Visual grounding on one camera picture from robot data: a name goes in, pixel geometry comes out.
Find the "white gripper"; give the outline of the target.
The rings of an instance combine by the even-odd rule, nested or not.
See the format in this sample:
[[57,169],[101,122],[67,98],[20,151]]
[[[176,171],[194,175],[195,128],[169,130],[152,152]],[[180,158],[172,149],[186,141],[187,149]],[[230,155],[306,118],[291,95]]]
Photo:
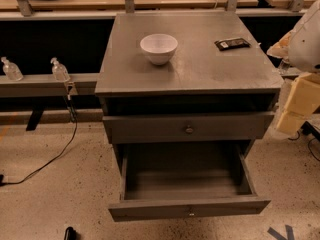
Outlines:
[[293,136],[320,107],[320,74],[303,73],[292,83],[276,130]]

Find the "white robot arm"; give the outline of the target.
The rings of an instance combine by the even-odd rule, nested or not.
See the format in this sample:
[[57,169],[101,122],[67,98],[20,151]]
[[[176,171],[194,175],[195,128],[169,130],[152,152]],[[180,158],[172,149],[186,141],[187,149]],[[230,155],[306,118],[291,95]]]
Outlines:
[[301,71],[291,83],[275,127],[292,136],[320,106],[320,1],[314,2],[267,54]]

